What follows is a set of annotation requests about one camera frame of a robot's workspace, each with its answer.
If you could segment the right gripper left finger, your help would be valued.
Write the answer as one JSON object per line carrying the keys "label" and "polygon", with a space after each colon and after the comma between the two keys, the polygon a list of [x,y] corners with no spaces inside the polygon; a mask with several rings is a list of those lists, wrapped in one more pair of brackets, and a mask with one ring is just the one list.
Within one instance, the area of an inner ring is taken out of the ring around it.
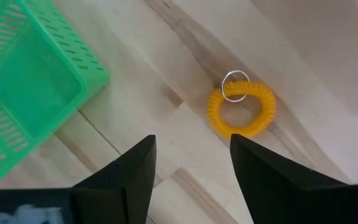
{"label": "right gripper left finger", "polygon": [[0,190],[0,224],[145,224],[156,157],[148,135],[72,187]]}

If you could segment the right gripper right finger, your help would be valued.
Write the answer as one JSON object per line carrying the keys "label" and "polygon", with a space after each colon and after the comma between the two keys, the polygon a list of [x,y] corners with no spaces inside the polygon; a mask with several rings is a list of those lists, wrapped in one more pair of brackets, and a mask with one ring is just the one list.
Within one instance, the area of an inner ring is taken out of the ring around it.
{"label": "right gripper right finger", "polygon": [[254,224],[358,224],[358,184],[346,184],[233,134],[234,172]]}

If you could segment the yellow spring keychain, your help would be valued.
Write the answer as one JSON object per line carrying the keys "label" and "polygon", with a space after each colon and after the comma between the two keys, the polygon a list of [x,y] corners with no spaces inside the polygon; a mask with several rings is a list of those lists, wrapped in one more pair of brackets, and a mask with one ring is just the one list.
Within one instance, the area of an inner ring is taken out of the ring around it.
{"label": "yellow spring keychain", "polygon": [[[225,101],[238,103],[247,96],[256,97],[261,104],[260,113],[243,128],[228,125],[221,117],[221,106]],[[252,138],[268,128],[277,113],[277,102],[273,91],[266,85],[251,82],[249,76],[241,70],[226,74],[219,89],[208,98],[207,117],[211,127],[221,136],[229,139],[233,134]]]}

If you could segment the green plastic basket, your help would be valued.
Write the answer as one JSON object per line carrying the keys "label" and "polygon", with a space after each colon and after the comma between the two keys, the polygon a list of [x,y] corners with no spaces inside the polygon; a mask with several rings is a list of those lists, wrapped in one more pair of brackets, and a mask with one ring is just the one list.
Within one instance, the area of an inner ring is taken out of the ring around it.
{"label": "green plastic basket", "polygon": [[108,82],[52,0],[0,0],[0,180]]}

